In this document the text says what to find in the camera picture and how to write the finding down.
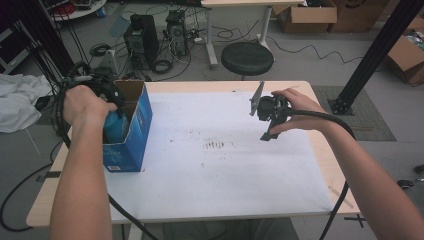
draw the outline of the hand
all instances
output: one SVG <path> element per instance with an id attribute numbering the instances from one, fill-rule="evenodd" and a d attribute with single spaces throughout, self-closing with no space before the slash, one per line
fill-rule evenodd
<path id="1" fill-rule="evenodd" d="M 107 114 L 116 109 L 115 104 L 97 97 L 89 87 L 78 85 L 66 92 L 63 115 L 70 125 L 89 122 L 103 127 Z"/>
<path id="2" fill-rule="evenodd" d="M 294 110 L 307 110 L 326 113 L 318 103 L 292 88 L 274 91 L 272 92 L 272 95 L 286 97 Z M 297 115 L 293 116 L 289 121 L 271 128 L 270 133 L 278 134 L 296 128 L 303 130 L 319 130 L 321 125 L 325 124 L 325 122 L 326 120 L 322 120 L 320 118 Z"/>

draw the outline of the person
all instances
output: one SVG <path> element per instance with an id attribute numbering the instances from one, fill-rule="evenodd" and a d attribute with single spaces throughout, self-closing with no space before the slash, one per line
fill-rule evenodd
<path id="1" fill-rule="evenodd" d="M 72 125 L 72 143 L 53 202 L 50 239 L 112 239 L 102 137 L 106 116 L 115 110 L 86 86 L 66 92 L 64 118 Z"/>
<path id="2" fill-rule="evenodd" d="M 294 89 L 272 92 L 293 109 L 325 112 Z M 102 127 L 116 106 L 97 98 L 85 86 L 67 91 L 65 120 L 72 125 L 72 144 L 54 199 L 50 239 L 111 239 L 111 219 L 102 165 Z M 270 129 L 317 130 L 332 148 L 355 200 L 378 239 L 422 239 L 424 220 L 389 174 L 336 123 L 293 116 Z"/>

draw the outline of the black stool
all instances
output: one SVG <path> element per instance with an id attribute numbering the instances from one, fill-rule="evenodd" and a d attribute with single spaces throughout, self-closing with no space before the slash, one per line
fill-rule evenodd
<path id="1" fill-rule="evenodd" d="M 222 65 L 229 71 L 244 76 L 257 76 L 268 72 L 274 56 L 268 48 L 253 42 L 232 43 L 222 50 Z"/>

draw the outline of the floor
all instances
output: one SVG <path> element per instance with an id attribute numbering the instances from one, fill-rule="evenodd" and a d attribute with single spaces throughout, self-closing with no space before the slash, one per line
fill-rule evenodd
<path id="1" fill-rule="evenodd" d="M 152 11 L 158 13 L 166 8 L 156 7 L 146 10 L 136 4 L 108 3 L 106 5 L 107 16 L 96 18 L 86 16 L 72 21 L 76 34 L 80 39 L 85 52 L 98 43 L 104 42 L 109 45 L 122 42 L 122 38 L 112 37 L 110 30 L 115 24 L 120 13 L 131 9 L 132 11 L 144 13 Z M 199 13 L 199 24 L 204 26 L 204 15 Z M 214 26 L 220 28 L 239 28 L 245 38 L 253 39 L 259 32 L 261 22 L 254 25 L 256 21 L 245 20 L 237 14 L 232 15 L 234 21 L 215 17 Z M 283 34 L 275 20 L 269 24 L 267 39 L 268 45 L 275 56 L 275 64 L 272 69 L 257 77 L 248 77 L 247 80 L 306 80 L 312 85 L 322 86 L 344 86 L 356 69 L 361 57 L 365 54 L 372 43 L 380 27 L 384 23 L 377 23 L 369 33 L 360 34 Z M 237 38 L 240 36 L 238 30 L 231 32 L 214 28 L 215 40 L 223 40 L 224 37 Z M 73 57 L 74 61 L 80 60 L 75 43 L 65 27 L 60 29 L 65 46 Z M 215 42 L 216 53 L 220 51 L 228 42 Z M 339 54 L 331 54 L 320 59 L 327 53 L 337 51 Z M 125 65 L 126 51 L 121 50 L 117 56 L 119 67 Z M 94 58 L 92 64 L 95 66 L 99 59 Z M 211 70 L 209 68 L 206 49 L 204 44 L 195 45 L 191 49 L 191 62 L 186 70 L 188 57 L 182 57 L 180 62 L 174 64 L 174 68 L 167 74 L 155 75 L 146 72 L 153 79 L 170 78 L 166 81 L 231 81 L 239 80 L 240 76 L 229 73 L 221 65 Z M 392 71 L 382 64 L 365 86 L 365 90 L 378 111 L 386 121 L 397 141 L 395 142 L 370 142 L 362 141 L 360 144 L 393 176 L 394 179 L 413 180 L 418 178 L 413 168 L 424 164 L 424 128 L 422 119 L 424 111 L 424 86 L 412 87 L 397 78 Z M 38 76 L 41 72 L 37 69 L 30 58 L 22 62 L 12 74 L 24 74 Z M 55 146 L 60 142 L 60 138 L 55 134 L 52 126 L 45 124 L 34 124 L 27 129 L 15 133 L 0 133 L 1 165 L 0 165 L 0 200 L 3 202 L 8 193 L 19 184 L 24 178 L 35 170 L 51 163 L 57 153 Z M 18 191 L 12 195 L 4 209 L 4 221 L 12 228 L 19 230 L 25 228 L 25 219 L 37 193 L 42 185 L 43 172 L 36 173 L 28 181 L 19 187 Z M 406 190 L 412 201 L 424 214 L 424 184 L 417 184 L 413 188 Z M 361 216 L 340 215 L 336 217 L 327 239 L 375 239 L 369 226 L 364 221 L 358 221 Z M 327 221 L 326 216 L 293 217 L 295 228 L 300 239 L 317 239 Z M 153 232 L 160 236 L 160 224 L 148 225 Z M 128 234 L 128 225 L 124 226 L 125 234 Z M 48 230 L 45 228 L 32 229 L 21 232 L 6 231 L 0 228 L 0 239 L 32 239 L 41 240 L 48 238 Z M 121 226 L 114 226 L 114 239 L 122 239 Z"/>

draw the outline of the computer tower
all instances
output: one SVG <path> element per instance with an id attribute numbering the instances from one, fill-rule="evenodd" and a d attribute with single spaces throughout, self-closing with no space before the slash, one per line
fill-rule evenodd
<path id="1" fill-rule="evenodd" d="M 171 38 L 170 48 L 174 56 L 188 54 L 187 32 L 185 26 L 185 11 L 170 10 L 166 18 L 168 36 Z"/>
<path id="2" fill-rule="evenodd" d="M 131 15 L 131 24 L 124 33 L 124 41 L 133 69 L 153 68 L 159 51 L 159 40 L 152 15 Z"/>

